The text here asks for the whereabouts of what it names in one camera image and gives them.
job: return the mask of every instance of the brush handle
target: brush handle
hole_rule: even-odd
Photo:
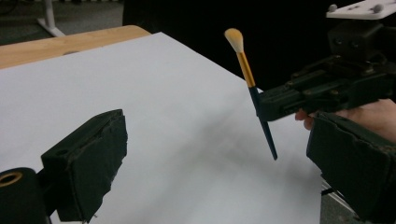
[[[276,148],[274,144],[273,137],[271,135],[270,127],[268,126],[268,122],[264,121],[260,117],[260,104],[259,104],[259,92],[256,87],[249,87],[248,91],[250,92],[251,99],[253,101],[254,107],[256,109],[256,115],[259,117],[260,124],[262,125],[262,129],[264,130],[265,138],[267,139],[268,146],[270,147],[271,153],[273,155],[274,160],[277,159]]]

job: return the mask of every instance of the white paper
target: white paper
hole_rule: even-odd
[[[246,82],[167,35],[0,70],[0,95],[0,171],[38,172],[86,120],[123,109],[128,155],[92,224],[319,223],[303,124],[270,122],[274,161]]]

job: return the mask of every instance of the human hand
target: human hand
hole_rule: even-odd
[[[396,143],[396,104],[390,100],[379,100],[348,110],[335,112],[336,115],[350,119],[364,128]],[[302,109],[295,113],[296,120],[303,120],[307,130],[312,129],[313,115]]]

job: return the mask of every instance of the makeup brush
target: makeup brush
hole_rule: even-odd
[[[245,81],[247,83],[251,99],[256,109],[256,115],[259,117],[260,123],[262,124],[262,129],[264,130],[265,137],[267,138],[268,145],[271,149],[271,153],[274,157],[274,160],[276,160],[277,159],[276,149],[274,145],[274,140],[270,132],[270,128],[268,126],[268,122],[263,121],[262,118],[260,117],[259,91],[256,88],[256,84],[254,82],[254,78],[251,73],[250,66],[248,65],[248,59],[244,52],[244,38],[241,32],[234,28],[230,28],[226,30],[224,32],[224,35],[227,38],[228,42],[230,42],[231,46],[233,47],[233,50],[235,50],[236,52],[236,56],[238,57],[238,61],[241,66]]]

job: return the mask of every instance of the gold ferrule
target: gold ferrule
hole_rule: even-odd
[[[254,82],[253,75],[251,74],[250,66],[248,65],[248,59],[244,52],[236,53],[238,56],[239,64],[241,65],[242,73],[244,74],[245,81],[247,82],[247,86],[255,87],[256,83]]]

